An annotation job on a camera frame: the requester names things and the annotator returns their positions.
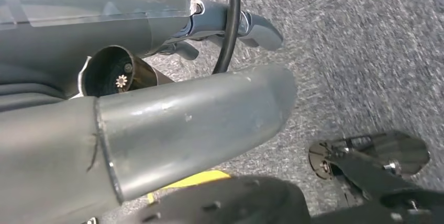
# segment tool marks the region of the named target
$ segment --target black plastic part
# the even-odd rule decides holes
[[[302,191],[271,177],[245,176],[189,187],[163,197],[122,223],[309,224]]]
[[[185,60],[193,61],[199,56],[199,51],[187,42],[178,42],[175,50]]]
[[[236,46],[237,32],[239,30],[240,2],[241,0],[229,0],[224,43],[220,49],[219,58],[217,59],[213,74],[226,72],[230,66],[231,57]]]
[[[39,93],[51,97],[66,99],[61,91],[43,84],[26,83],[26,84],[4,84],[0,85],[0,96],[18,93]]]

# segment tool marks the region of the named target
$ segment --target scratch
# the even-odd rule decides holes
[[[91,164],[86,169],[86,172],[89,172],[93,168],[94,163],[96,161],[97,152],[98,152],[98,138],[96,138],[96,142],[94,144],[94,153],[93,153],[93,158],[91,159]]]

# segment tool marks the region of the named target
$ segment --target gray plastic housing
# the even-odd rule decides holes
[[[0,113],[0,223],[79,224],[274,137],[294,107],[277,65]]]
[[[0,85],[73,96],[88,56],[112,45],[152,54],[193,12],[195,0],[0,0]]]

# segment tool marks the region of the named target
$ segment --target black cable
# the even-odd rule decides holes
[[[213,74],[226,72],[230,66],[231,57],[235,50],[237,33],[240,22],[240,0],[229,0],[227,22],[225,24],[225,37],[220,49],[219,58],[214,67]]]

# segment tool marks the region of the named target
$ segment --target gray carpet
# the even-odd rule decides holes
[[[278,52],[239,43],[231,68],[285,64],[299,94],[284,132],[218,168],[290,180],[318,214],[337,200],[331,184],[309,168],[310,143],[399,129],[430,146],[432,162],[415,180],[444,189],[444,0],[243,0],[243,7],[271,19],[286,42]],[[218,49],[195,45],[201,56],[194,62],[177,56],[148,61],[176,81],[209,75]],[[104,222],[115,223],[144,203],[126,204]]]

